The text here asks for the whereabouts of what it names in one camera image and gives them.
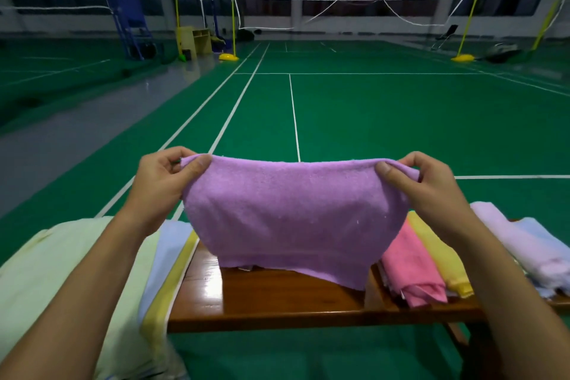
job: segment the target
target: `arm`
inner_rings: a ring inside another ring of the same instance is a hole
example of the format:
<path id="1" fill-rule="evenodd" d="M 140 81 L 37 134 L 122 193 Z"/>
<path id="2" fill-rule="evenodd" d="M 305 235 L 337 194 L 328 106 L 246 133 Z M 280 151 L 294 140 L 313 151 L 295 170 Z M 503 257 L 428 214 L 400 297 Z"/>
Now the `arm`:
<path id="1" fill-rule="evenodd" d="M 28 332 L 0 365 L 0 378 L 91 379 L 103 340 L 139 247 L 178 203 L 184 187 L 210 165 L 173 147 L 144 156 L 124 207 Z"/>
<path id="2" fill-rule="evenodd" d="M 408 196 L 420 218 L 460 256 L 509 377 L 565 378 L 570 373 L 568 328 L 471 210 L 451 169 L 420 152 L 400 162 L 419 167 L 420 182 L 383 162 L 376 171 Z"/>

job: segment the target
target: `rolled yellow towel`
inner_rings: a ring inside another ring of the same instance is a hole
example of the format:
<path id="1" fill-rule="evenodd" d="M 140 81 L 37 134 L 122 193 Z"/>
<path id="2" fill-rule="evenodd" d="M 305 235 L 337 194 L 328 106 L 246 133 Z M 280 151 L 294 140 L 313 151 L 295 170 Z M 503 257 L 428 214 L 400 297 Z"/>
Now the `rolled yellow towel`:
<path id="1" fill-rule="evenodd" d="M 467 272 L 459 255 L 445 244 L 429 225 L 422 221 L 415 211 L 408 213 L 408 223 L 414 229 L 427 251 L 436 263 L 439 274 L 444 279 L 447 288 L 456 292 L 460 297 L 469 297 L 473 288 L 467 278 Z"/>

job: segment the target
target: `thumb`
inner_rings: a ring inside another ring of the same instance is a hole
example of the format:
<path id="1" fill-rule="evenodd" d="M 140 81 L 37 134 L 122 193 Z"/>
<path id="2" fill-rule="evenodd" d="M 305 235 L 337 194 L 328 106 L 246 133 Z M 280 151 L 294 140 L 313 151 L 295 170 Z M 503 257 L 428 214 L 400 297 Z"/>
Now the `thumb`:
<path id="1" fill-rule="evenodd" d="M 186 167 L 182 168 L 174 176 L 177 181 L 182 185 L 182 188 L 186 187 L 190 182 L 198 179 L 207 170 L 212 162 L 211 155 L 201 155 L 196 159 L 193 159 Z"/>
<path id="2" fill-rule="evenodd" d="M 407 175 L 387 162 L 378 161 L 374 166 L 376 173 L 393 187 L 403 191 L 409 196 L 415 189 L 417 182 L 411 180 Z"/>

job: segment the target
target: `yellow post base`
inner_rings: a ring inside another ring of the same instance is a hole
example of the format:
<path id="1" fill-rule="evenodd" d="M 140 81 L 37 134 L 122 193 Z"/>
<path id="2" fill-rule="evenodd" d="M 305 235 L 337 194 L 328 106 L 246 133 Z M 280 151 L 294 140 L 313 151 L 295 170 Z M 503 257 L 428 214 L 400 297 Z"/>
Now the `yellow post base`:
<path id="1" fill-rule="evenodd" d="M 230 53 L 222 53 L 219 55 L 219 59 L 220 60 L 229 60 L 232 62 L 237 62 L 239 60 L 239 57 L 234 56 L 233 54 Z"/>
<path id="2" fill-rule="evenodd" d="M 475 56 L 472 54 L 460 54 L 452 57 L 452 60 L 454 62 L 473 62 L 475 60 Z"/>

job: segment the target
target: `yellow pole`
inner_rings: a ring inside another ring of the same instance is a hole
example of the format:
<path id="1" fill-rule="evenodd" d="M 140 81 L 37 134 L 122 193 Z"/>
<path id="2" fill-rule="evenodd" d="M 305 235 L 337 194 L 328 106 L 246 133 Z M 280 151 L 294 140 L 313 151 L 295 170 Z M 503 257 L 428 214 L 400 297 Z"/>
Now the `yellow pole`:
<path id="1" fill-rule="evenodd" d="M 235 16 L 234 16 L 234 3 L 236 3 L 235 0 L 232 0 L 232 35 L 233 35 L 233 41 L 234 41 L 234 56 L 237 56 L 237 54 L 235 53 Z"/>
<path id="2" fill-rule="evenodd" d="M 552 17 L 554 16 L 554 13 L 556 12 L 556 9 L 558 8 L 559 3 L 560 3 L 560 0 L 556 0 L 552 4 L 550 11 L 548 11 L 548 15 L 546 15 L 546 18 L 544 19 L 544 22 L 542 23 L 542 27 L 540 28 L 540 31 L 538 32 L 538 36 L 536 37 L 534 44 L 532 44 L 532 47 L 531 47 L 532 52 L 538 48 L 538 45 L 540 44 L 540 40 L 542 39 L 542 37 L 546 33 L 546 29 L 548 29 L 548 26 L 550 26 L 550 22 L 552 21 Z"/>
<path id="3" fill-rule="evenodd" d="M 469 18 L 467 19 L 465 31 L 463 32 L 463 38 L 461 38 L 460 49 L 457 51 L 457 56 L 455 57 L 459 57 L 459 55 L 461 54 L 461 48 L 463 48 L 463 43 L 465 42 L 465 37 L 467 36 L 467 31 L 469 30 L 469 24 L 471 24 L 471 18 L 473 17 L 473 11 L 475 10 L 476 3 L 477 0 L 473 0 L 473 6 L 471 7 L 471 12 L 469 13 Z"/>
<path id="4" fill-rule="evenodd" d="M 176 6 L 176 46 L 178 47 L 178 55 L 182 55 L 182 42 L 180 37 L 180 16 L 178 15 L 178 0 L 175 0 Z"/>

